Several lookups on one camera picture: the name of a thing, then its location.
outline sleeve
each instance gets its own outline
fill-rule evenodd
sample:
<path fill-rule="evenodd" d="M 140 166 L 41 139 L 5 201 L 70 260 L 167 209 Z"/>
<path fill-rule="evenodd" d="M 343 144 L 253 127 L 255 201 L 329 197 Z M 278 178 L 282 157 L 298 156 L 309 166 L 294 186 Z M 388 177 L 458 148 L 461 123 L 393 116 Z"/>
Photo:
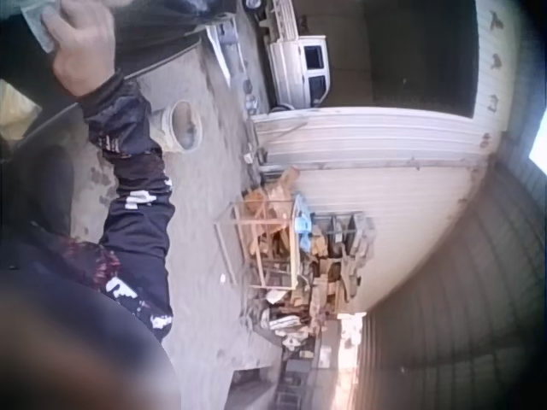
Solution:
<path fill-rule="evenodd" d="M 100 244 L 119 260 L 119 274 L 101 291 L 139 317 L 162 340 L 171 328 L 165 259 L 174 206 L 160 147 L 150 138 L 150 104 L 117 73 L 80 101 L 89 139 L 114 165 L 117 198 Z"/>

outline white truck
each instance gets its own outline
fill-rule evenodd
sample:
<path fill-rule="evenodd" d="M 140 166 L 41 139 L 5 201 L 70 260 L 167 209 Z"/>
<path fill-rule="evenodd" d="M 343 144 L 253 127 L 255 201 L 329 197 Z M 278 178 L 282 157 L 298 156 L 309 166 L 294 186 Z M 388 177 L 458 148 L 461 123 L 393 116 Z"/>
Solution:
<path fill-rule="evenodd" d="M 300 36 L 292 0 L 265 0 L 264 43 L 279 107 L 318 107 L 331 87 L 325 36 Z"/>

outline truck window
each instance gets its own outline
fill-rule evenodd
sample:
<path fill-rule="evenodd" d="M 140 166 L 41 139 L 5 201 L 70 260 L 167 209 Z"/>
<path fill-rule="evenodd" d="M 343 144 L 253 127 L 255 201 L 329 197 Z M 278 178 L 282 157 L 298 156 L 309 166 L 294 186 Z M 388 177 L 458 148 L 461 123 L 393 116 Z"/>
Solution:
<path fill-rule="evenodd" d="M 306 55 L 306 65 L 308 70 L 319 70 L 323 66 L 323 51 L 319 45 L 304 46 L 304 54 Z"/>
<path fill-rule="evenodd" d="M 326 93 L 326 79 L 324 75 L 309 78 L 309 98 L 312 106 L 316 107 Z"/>

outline white bucket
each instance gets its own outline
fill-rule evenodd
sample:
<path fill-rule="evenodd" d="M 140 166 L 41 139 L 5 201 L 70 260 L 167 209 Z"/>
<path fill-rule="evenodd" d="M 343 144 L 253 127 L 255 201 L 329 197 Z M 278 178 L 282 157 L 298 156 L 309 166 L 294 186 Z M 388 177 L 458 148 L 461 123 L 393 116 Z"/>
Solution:
<path fill-rule="evenodd" d="M 202 143 L 202 119 L 189 102 L 181 100 L 152 113 L 150 136 L 163 152 L 192 152 Z"/>

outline hand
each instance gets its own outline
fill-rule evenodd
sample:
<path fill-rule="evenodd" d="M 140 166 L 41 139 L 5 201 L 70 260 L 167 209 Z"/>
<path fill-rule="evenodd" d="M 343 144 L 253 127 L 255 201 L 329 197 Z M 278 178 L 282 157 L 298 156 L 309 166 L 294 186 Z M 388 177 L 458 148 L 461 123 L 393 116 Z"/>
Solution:
<path fill-rule="evenodd" d="M 57 42 L 53 73 L 76 97 L 93 92 L 115 73 L 114 18 L 93 0 L 62 0 L 64 20 L 47 8 L 42 20 Z"/>

